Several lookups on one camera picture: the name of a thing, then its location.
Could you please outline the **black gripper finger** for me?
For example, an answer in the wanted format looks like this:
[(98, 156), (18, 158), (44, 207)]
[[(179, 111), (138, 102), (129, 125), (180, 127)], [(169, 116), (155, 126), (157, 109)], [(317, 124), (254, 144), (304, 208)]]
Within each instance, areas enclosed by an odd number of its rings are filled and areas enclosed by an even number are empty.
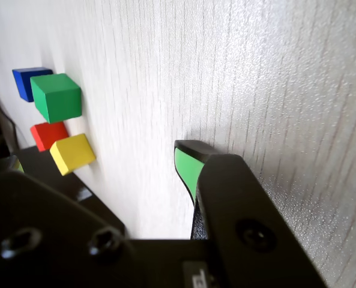
[(198, 193), (227, 287), (325, 287), (240, 156), (210, 156), (198, 179)]

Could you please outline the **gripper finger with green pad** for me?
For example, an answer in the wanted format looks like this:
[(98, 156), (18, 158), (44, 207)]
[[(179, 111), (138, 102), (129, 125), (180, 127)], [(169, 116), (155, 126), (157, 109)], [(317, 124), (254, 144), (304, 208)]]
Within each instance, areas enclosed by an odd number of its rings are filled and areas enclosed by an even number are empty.
[(194, 206), (190, 236), (192, 240), (208, 239), (198, 180), (204, 165), (213, 155), (222, 155), (222, 152), (200, 140), (176, 140), (174, 143), (175, 171)]

